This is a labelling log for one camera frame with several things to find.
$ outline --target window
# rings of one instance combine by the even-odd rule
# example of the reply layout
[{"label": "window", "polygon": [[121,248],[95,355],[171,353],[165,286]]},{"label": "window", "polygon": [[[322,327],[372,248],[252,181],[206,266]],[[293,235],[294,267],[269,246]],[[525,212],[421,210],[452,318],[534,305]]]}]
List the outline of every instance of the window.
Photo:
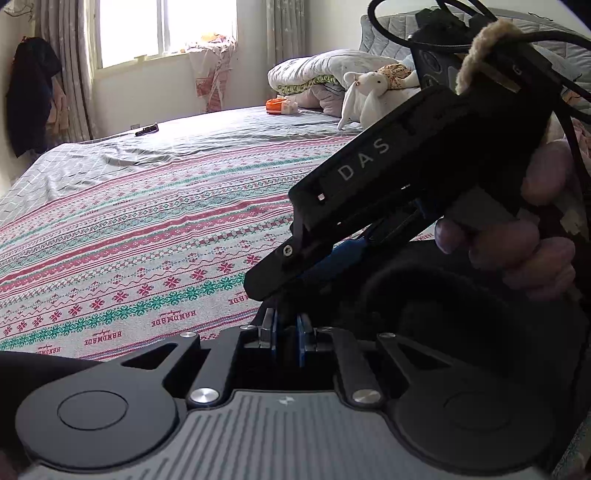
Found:
[{"label": "window", "polygon": [[206,34],[232,35],[236,0],[96,0],[99,66],[166,55]]}]

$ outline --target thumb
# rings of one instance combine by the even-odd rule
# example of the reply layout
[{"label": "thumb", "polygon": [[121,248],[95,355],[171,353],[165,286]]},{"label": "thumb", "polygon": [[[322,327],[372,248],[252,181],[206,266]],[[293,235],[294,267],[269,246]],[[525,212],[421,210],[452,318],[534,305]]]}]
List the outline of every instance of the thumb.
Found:
[{"label": "thumb", "polygon": [[546,143],[531,156],[521,196],[532,205],[547,205],[562,191],[572,171],[569,143],[566,140]]},{"label": "thumb", "polygon": [[441,218],[435,225],[435,243],[443,253],[450,254],[460,245],[467,243],[467,237],[456,222]]}]

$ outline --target white stuffed bunny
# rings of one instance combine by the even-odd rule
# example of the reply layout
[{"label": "white stuffed bunny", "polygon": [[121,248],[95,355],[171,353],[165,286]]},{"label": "white stuffed bunny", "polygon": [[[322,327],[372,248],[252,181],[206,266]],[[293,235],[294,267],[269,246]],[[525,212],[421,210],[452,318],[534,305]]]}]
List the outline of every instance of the white stuffed bunny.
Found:
[{"label": "white stuffed bunny", "polygon": [[388,90],[392,88],[392,82],[380,72],[347,72],[343,78],[349,88],[337,126],[339,130],[349,120],[360,122],[361,127],[367,129],[420,90],[416,71],[407,77],[400,77],[395,90]]},{"label": "white stuffed bunny", "polygon": [[343,111],[337,128],[342,130],[350,119],[356,121],[355,112],[359,111],[360,102],[363,102],[363,106],[359,114],[359,122],[363,128],[371,127],[384,116],[379,97],[388,90],[388,78],[377,72],[347,72],[343,79],[350,87],[345,93]]}]

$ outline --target gray ribbed surface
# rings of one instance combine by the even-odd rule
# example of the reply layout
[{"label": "gray ribbed surface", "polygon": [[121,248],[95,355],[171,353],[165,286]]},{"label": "gray ribbed surface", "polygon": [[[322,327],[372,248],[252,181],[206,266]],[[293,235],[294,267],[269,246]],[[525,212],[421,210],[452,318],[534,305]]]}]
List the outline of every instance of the gray ribbed surface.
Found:
[{"label": "gray ribbed surface", "polygon": [[[37,467],[21,478],[84,477]],[[452,478],[469,480],[423,464],[396,442],[381,416],[351,410],[335,393],[251,392],[237,392],[219,409],[192,412],[174,440],[143,462],[92,475],[92,480]],[[503,478],[543,477],[529,469]]]}]

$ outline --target orange object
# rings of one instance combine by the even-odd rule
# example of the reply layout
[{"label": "orange object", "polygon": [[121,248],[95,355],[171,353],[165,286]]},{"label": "orange object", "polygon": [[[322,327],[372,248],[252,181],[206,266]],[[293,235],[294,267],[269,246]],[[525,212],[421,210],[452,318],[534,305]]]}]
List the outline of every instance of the orange object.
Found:
[{"label": "orange object", "polygon": [[297,113],[297,103],[287,98],[272,98],[271,100],[267,100],[267,113],[273,115]]}]

